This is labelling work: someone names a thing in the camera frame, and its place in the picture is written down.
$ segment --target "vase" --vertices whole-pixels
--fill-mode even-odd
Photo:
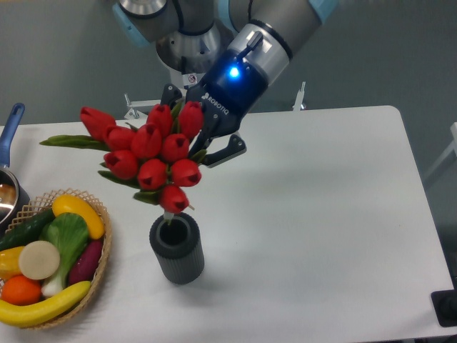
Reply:
[[[188,214],[175,214],[170,224],[160,216],[152,224],[149,241],[169,281],[187,284],[203,271],[205,259],[199,226]]]

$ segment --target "artificial flower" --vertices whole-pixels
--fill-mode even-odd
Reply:
[[[135,133],[130,149],[139,159],[152,159],[162,147],[162,136],[155,124],[144,124]]]
[[[170,134],[173,126],[173,117],[168,105],[157,104],[148,114],[147,124],[153,123],[157,125],[162,135],[162,139]]]
[[[178,116],[181,133],[189,140],[199,134],[204,123],[204,116],[200,103],[188,101]]]
[[[189,154],[189,140],[183,134],[171,134],[165,138],[161,157],[168,163],[185,159]]]
[[[165,211],[174,214],[182,212],[189,205],[186,194],[174,184],[167,184],[164,187],[159,203]]]
[[[117,125],[108,126],[104,132],[104,141],[111,151],[130,149],[134,137],[131,129]]]
[[[116,120],[112,116],[91,107],[83,107],[79,117],[89,134],[97,141],[104,141],[105,129],[110,125],[116,125]]]
[[[171,180],[179,187],[192,187],[201,179],[199,166],[190,159],[180,159],[171,166]]]
[[[104,156],[106,166],[114,176],[128,180],[138,173],[138,160],[130,150],[117,150]]]
[[[156,190],[167,180],[166,164],[160,159],[150,159],[141,165],[136,178],[141,189]]]

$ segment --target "white table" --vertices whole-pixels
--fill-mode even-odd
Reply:
[[[25,190],[90,191],[111,214],[114,245],[104,288],[84,313],[45,332],[0,325],[1,341],[330,343],[457,333],[434,314],[430,293],[452,283],[396,109],[249,114],[240,132],[248,152],[203,167],[187,191],[206,267],[179,287],[149,246],[161,209],[101,178],[102,151],[38,145],[84,134],[83,125],[20,126],[11,170]]]

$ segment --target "lettuce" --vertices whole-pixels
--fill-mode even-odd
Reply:
[[[89,231],[83,217],[63,213],[43,229],[41,238],[52,243],[60,253],[59,268],[44,280],[41,288],[45,297],[52,297],[66,287],[66,277],[86,248]]]

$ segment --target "fake vegetable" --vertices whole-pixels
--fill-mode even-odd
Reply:
[[[16,247],[0,252],[0,279],[7,280],[20,275],[19,255],[24,247]]]
[[[64,313],[89,292],[91,282],[71,285],[52,298],[29,306],[15,306],[0,300],[0,322],[15,327],[31,327]]]
[[[41,285],[38,281],[30,280],[24,275],[10,278],[1,290],[1,299],[9,304],[24,306],[39,302]]]
[[[52,211],[56,217],[67,212],[79,214],[87,223],[91,239],[99,239],[105,233],[104,224],[91,205],[74,195],[62,194],[57,197],[52,204]]]
[[[87,245],[86,250],[70,270],[69,284],[92,280],[99,266],[102,249],[103,243],[100,241],[92,241]]]
[[[52,209],[45,209],[25,222],[20,223],[14,230],[5,233],[4,237],[0,240],[0,251],[20,247],[36,241],[44,225],[52,222],[53,219],[54,214]]]
[[[63,213],[43,230],[41,237],[52,243],[60,253],[60,265],[52,276],[44,280],[41,291],[52,297],[66,286],[66,277],[86,247],[89,233],[84,219],[78,214]]]
[[[19,255],[19,268],[22,274],[32,280],[50,277],[59,268],[59,263],[59,251],[46,241],[27,244]]]

